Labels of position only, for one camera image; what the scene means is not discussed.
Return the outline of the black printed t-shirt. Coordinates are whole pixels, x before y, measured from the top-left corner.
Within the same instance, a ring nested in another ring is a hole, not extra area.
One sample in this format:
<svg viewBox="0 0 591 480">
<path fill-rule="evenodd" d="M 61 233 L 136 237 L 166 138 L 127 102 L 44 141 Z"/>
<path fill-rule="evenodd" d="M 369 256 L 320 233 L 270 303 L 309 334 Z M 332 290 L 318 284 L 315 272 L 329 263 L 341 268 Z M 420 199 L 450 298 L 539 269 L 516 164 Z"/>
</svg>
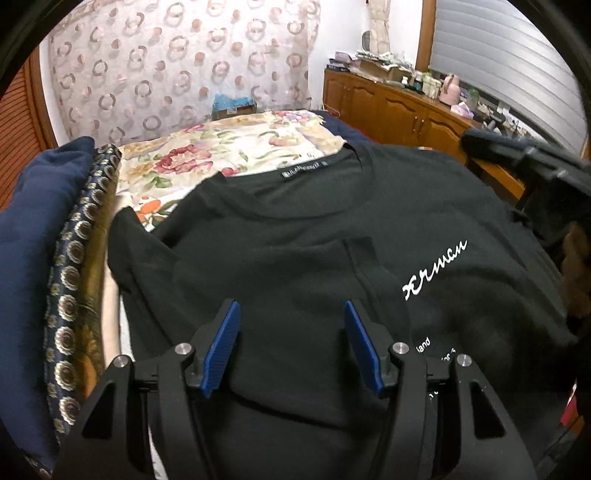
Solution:
<svg viewBox="0 0 591 480">
<path fill-rule="evenodd" d="M 349 300 L 418 354 L 470 355 L 534 461 L 575 382 L 558 268 L 521 212 L 436 151 L 346 145 L 215 175 L 153 230 L 121 210 L 108 248 L 139 360 L 189 340 L 225 299 L 242 307 L 206 407 L 222 479 L 366 477 L 387 405 L 349 347 Z"/>
</svg>

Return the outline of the circle patterned curtain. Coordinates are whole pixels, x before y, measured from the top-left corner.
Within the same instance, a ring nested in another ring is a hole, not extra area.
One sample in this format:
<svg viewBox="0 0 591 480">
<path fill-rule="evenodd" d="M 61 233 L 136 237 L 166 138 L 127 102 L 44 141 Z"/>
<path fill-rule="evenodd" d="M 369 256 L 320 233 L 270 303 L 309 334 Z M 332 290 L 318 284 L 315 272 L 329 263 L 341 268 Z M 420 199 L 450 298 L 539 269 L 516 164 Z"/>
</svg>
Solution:
<svg viewBox="0 0 591 480">
<path fill-rule="evenodd" d="M 217 97 L 310 106 L 315 1 L 84 1 L 47 38 L 69 138 L 149 140 L 211 119 Z"/>
</svg>

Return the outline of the navy blue folded garment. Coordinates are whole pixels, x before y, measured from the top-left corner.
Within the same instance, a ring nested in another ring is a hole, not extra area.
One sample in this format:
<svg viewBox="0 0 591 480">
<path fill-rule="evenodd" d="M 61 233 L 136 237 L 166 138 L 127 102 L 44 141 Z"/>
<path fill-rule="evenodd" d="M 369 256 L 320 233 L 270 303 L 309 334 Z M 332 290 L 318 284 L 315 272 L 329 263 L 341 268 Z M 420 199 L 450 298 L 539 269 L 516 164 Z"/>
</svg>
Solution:
<svg viewBox="0 0 591 480">
<path fill-rule="evenodd" d="M 94 149 L 92 138 L 80 137 L 37 155 L 1 213 L 1 422 L 16 447 L 47 469 L 58 451 L 43 367 L 47 282 Z"/>
</svg>

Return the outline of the white window blind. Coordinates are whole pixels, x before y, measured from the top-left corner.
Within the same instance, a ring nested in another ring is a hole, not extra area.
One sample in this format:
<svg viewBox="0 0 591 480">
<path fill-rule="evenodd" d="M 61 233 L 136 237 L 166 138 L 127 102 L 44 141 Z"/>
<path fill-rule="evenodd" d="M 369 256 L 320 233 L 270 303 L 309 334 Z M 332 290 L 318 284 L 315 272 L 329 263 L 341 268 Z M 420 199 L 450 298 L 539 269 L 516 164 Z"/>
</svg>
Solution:
<svg viewBox="0 0 591 480">
<path fill-rule="evenodd" d="M 587 121 L 578 82 L 508 1 L 439 0 L 430 67 L 486 92 L 578 153 Z"/>
</svg>

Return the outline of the dark patterned folded cloth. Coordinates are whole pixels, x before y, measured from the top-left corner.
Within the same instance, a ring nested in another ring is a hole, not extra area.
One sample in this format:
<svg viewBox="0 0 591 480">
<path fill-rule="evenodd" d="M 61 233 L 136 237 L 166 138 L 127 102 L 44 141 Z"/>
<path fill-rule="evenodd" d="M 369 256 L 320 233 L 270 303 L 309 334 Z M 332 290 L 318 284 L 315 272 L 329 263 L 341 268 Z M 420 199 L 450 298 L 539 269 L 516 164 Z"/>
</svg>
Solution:
<svg viewBox="0 0 591 480">
<path fill-rule="evenodd" d="M 89 176 L 60 225 L 48 278 L 44 380 L 52 433 L 61 447 L 105 370 L 101 303 L 108 217 L 121 152 L 94 151 Z"/>
</svg>

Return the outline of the pink kettle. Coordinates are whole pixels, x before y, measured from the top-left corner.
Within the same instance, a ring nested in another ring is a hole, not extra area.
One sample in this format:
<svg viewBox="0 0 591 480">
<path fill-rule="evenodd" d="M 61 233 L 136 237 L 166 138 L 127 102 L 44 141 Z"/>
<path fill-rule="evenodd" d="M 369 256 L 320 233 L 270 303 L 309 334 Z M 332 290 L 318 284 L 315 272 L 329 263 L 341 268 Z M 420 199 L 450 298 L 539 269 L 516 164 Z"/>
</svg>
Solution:
<svg viewBox="0 0 591 480">
<path fill-rule="evenodd" d="M 461 87 L 458 75 L 448 75 L 442 85 L 439 100 L 450 107 L 460 103 Z"/>
</svg>

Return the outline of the floral bed cover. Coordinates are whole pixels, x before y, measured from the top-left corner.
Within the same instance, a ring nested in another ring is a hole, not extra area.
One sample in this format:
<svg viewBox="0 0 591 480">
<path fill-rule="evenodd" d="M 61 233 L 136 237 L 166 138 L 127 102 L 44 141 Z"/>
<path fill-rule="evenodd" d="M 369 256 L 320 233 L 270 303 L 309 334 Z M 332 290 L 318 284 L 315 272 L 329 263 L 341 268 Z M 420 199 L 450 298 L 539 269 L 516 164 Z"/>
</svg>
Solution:
<svg viewBox="0 0 591 480">
<path fill-rule="evenodd" d="M 266 173 L 335 154 L 345 139 L 308 110 L 240 115 L 121 149 L 115 209 L 130 207 L 147 231 L 203 180 Z"/>
</svg>

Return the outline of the clutter pile on sideboard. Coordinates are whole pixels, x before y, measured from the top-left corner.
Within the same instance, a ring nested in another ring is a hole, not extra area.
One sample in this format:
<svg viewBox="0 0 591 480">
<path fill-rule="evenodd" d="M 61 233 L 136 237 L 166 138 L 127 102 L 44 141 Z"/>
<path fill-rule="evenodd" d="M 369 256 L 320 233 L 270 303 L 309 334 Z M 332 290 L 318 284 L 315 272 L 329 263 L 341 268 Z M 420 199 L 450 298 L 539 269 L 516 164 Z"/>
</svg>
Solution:
<svg viewBox="0 0 591 480">
<path fill-rule="evenodd" d="M 327 68 L 384 83 L 408 83 L 413 75 L 413 69 L 405 63 L 383 60 L 366 51 L 358 52 L 355 56 L 337 52 L 334 57 L 329 58 Z"/>
</svg>

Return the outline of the brown slatted wardrobe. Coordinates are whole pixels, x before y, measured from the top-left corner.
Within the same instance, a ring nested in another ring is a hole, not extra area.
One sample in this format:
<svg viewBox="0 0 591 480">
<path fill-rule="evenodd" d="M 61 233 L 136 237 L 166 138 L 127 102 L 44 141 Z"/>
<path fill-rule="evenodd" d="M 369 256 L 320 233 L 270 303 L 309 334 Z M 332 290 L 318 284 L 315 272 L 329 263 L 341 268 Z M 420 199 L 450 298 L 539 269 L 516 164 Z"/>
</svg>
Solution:
<svg viewBox="0 0 591 480">
<path fill-rule="evenodd" d="M 1 99 L 0 207 L 5 209 L 24 168 L 58 146 L 42 88 L 39 48 L 24 62 Z"/>
</svg>

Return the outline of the wooden sideboard cabinet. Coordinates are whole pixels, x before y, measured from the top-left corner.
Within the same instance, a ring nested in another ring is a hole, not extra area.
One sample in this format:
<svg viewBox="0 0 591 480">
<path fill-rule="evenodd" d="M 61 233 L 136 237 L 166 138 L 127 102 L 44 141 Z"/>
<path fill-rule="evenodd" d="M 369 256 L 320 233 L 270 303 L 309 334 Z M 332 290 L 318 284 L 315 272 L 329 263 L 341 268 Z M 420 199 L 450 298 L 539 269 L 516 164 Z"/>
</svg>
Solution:
<svg viewBox="0 0 591 480">
<path fill-rule="evenodd" d="M 513 204 L 525 192 L 523 184 L 506 170 L 466 155 L 460 138 L 475 123 L 439 101 L 352 73 L 325 69 L 322 107 L 377 143 L 424 147 L 455 157 Z"/>
</svg>

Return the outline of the cardboard box with blue cloth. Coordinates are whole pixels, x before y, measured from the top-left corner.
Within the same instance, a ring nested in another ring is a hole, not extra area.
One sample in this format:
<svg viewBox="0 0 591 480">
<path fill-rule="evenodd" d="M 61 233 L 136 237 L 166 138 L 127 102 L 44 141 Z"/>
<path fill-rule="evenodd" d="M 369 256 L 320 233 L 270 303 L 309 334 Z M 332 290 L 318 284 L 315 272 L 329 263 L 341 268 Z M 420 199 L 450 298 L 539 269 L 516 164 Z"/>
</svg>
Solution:
<svg viewBox="0 0 591 480">
<path fill-rule="evenodd" d="M 211 118 L 221 120 L 238 115 L 256 113 L 256 101 L 250 97 L 231 98 L 216 94 L 212 103 Z"/>
</svg>

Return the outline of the red box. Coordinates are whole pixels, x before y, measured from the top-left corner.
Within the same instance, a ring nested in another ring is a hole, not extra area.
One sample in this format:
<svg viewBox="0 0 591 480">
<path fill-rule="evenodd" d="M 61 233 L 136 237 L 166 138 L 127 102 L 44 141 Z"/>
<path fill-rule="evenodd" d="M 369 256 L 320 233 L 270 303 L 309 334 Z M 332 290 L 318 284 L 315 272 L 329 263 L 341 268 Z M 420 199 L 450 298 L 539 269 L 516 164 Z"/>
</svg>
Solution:
<svg viewBox="0 0 591 480">
<path fill-rule="evenodd" d="M 585 422 L 584 418 L 578 411 L 576 390 L 577 385 L 574 385 L 571 396 L 561 417 L 561 425 L 568 433 L 579 436 L 584 428 Z"/>
</svg>

